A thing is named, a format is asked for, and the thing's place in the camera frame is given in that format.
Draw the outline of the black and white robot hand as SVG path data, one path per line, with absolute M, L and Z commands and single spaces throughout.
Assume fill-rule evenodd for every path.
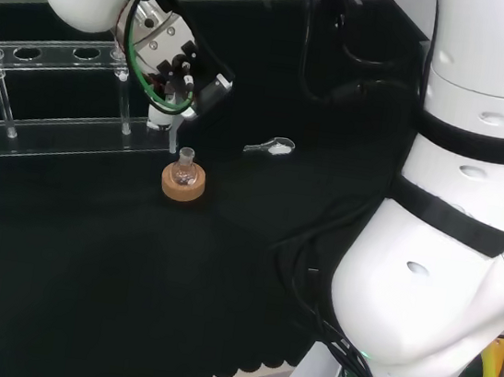
M 167 131 L 195 120 L 228 96 L 234 76 L 195 38 L 177 13 L 154 0 L 129 0 L 116 25 L 117 42 L 148 99 L 147 127 Z

